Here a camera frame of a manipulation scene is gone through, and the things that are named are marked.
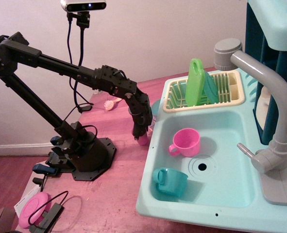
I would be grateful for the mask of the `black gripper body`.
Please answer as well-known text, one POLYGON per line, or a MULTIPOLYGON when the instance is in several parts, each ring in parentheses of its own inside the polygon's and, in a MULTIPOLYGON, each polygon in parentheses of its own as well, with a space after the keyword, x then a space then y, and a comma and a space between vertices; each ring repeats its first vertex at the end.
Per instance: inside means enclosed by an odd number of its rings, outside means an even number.
POLYGON ((137 131, 141 136, 142 126, 150 126, 152 122, 152 110, 150 102, 131 103, 131 116, 134 122, 133 131, 137 131))

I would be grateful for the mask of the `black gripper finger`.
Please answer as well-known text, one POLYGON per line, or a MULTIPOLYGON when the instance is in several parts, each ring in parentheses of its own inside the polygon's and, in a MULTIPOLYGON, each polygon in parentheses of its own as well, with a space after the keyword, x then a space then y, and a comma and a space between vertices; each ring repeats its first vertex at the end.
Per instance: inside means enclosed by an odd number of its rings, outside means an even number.
POLYGON ((148 126, 142 126, 141 136, 147 136, 148 130, 149 130, 149 127, 148 127, 148 126))
POLYGON ((134 140, 138 141, 140 138, 140 135, 137 131, 133 131, 133 136, 134 136, 134 140))

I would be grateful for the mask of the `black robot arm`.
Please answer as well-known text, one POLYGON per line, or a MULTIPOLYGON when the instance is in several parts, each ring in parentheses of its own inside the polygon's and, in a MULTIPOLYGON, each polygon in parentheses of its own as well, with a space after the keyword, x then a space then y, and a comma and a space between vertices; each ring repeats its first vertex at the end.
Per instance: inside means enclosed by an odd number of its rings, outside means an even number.
POLYGON ((147 94, 121 70, 103 65, 92 70, 44 55, 30 47, 21 33, 0 36, 0 79, 37 111, 60 135, 48 160, 50 167, 71 173, 77 181, 93 181, 106 172, 114 159, 116 147, 108 138, 98 138, 79 122, 62 120, 16 74, 18 64, 40 67, 73 78, 92 89, 123 99, 128 105, 134 127, 132 135, 140 143, 152 123, 152 110, 147 94))

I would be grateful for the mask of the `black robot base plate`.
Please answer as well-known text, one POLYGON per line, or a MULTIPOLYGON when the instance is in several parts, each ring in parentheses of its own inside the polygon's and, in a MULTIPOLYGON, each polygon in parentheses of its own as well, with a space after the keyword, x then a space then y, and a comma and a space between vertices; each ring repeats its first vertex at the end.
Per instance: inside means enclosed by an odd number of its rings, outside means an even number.
POLYGON ((117 149, 109 138, 97 138, 77 155, 70 157, 76 181, 94 181, 112 165, 117 149))

